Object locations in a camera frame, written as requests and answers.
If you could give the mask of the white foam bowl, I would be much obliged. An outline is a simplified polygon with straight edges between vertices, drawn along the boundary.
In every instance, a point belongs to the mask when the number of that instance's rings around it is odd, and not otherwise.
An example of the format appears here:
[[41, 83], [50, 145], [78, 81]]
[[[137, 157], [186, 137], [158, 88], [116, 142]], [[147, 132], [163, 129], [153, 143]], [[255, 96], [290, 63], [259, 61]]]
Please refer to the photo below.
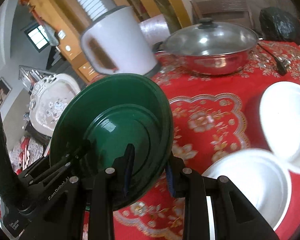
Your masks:
[[300, 85], [280, 81], [262, 94], [260, 123], [271, 152], [300, 174]]
[[269, 151], [250, 148], [231, 153], [212, 164], [205, 177], [228, 177], [276, 230], [292, 196], [288, 169]]

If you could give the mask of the wooden cabinet door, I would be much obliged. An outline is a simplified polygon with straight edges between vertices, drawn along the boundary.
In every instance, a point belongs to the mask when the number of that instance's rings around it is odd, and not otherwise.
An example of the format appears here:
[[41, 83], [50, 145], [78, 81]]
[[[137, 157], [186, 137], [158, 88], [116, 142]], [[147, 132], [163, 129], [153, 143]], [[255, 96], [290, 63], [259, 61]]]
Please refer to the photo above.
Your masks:
[[80, 38], [83, 31], [90, 25], [91, 19], [81, 8], [76, 0], [49, 0], [54, 7], [57, 16], [61, 19], [57, 21], [56, 29], [65, 32], [65, 38], [60, 40], [60, 50], [70, 62], [73, 70], [86, 83], [90, 83], [97, 74], [93, 72], [88, 75], [91, 65], [88, 63], [80, 45]]

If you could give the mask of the green plastic bowl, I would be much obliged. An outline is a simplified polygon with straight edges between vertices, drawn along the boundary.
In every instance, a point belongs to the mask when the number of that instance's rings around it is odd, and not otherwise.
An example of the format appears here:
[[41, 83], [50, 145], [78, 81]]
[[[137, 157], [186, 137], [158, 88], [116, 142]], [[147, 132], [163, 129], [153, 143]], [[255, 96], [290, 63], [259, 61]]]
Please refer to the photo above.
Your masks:
[[76, 95], [59, 118], [51, 140], [50, 164], [90, 142], [78, 175], [89, 178], [112, 166], [129, 144], [135, 148], [125, 191], [115, 191], [114, 209], [139, 200], [159, 179], [173, 142], [173, 116], [162, 89], [136, 74], [102, 78]]

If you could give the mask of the white electric kettle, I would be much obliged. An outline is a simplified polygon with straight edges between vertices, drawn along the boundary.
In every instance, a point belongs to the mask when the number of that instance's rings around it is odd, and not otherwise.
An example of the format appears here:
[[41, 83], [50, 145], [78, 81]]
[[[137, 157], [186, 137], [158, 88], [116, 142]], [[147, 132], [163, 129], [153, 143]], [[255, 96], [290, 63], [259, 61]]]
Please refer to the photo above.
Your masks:
[[81, 35], [81, 49], [103, 75], [153, 76], [160, 68], [131, 7], [122, 5], [98, 17]]

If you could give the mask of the framed wall picture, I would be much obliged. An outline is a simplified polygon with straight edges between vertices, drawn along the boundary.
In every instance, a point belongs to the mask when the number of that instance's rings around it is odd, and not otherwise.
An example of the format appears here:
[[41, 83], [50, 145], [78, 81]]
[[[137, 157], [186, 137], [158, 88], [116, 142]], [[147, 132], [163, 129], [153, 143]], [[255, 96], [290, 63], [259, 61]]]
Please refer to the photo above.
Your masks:
[[10, 94], [12, 88], [10, 85], [5, 81], [3, 77], [0, 78], [0, 109], [3, 103], [6, 101], [6, 98]]

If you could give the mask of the sofa with floral cover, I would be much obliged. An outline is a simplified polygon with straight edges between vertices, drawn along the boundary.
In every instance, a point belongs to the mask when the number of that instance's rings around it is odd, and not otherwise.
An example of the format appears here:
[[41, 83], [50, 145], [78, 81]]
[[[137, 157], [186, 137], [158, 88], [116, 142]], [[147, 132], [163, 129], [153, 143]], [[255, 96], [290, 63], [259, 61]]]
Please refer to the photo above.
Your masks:
[[20, 174], [44, 154], [44, 146], [33, 137], [23, 136], [8, 152], [12, 168]]

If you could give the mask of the steel pot with glass lid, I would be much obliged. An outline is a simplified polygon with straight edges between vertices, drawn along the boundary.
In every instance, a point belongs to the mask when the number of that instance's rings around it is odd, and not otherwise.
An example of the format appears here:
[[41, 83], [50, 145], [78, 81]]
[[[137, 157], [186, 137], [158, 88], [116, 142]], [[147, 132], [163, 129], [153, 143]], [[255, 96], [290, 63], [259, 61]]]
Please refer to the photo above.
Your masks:
[[168, 53], [192, 72], [216, 76], [241, 70], [258, 41], [257, 33], [243, 25], [202, 18], [156, 43], [153, 50]]

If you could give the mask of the dark green plastic bag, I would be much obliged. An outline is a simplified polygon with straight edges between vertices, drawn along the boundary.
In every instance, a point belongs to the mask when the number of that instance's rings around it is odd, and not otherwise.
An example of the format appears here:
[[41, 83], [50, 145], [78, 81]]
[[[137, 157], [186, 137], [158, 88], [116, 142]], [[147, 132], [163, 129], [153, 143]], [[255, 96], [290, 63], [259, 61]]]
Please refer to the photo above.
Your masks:
[[290, 12], [277, 7], [263, 8], [259, 22], [267, 40], [300, 44], [300, 19]]

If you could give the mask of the grey hanging towel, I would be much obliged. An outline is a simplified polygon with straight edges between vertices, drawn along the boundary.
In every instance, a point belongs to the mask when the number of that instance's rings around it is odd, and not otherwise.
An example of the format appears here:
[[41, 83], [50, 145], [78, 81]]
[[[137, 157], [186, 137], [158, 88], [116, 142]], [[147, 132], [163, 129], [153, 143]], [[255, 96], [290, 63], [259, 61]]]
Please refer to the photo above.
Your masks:
[[49, 44], [53, 47], [58, 46], [59, 45], [59, 40], [56, 37], [55, 30], [50, 25], [48, 25], [47, 23], [43, 24], [43, 28], [44, 28], [44, 30], [47, 34], [47, 39], [49, 40]]

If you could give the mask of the white ornate chair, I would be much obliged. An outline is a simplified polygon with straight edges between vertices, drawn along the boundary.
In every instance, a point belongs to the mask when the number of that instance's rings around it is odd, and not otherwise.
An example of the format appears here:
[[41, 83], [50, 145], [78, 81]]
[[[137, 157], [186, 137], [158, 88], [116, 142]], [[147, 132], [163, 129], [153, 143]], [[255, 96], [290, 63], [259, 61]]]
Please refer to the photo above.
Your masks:
[[38, 81], [30, 96], [30, 122], [34, 129], [51, 137], [61, 114], [81, 91], [68, 74], [53, 74]]

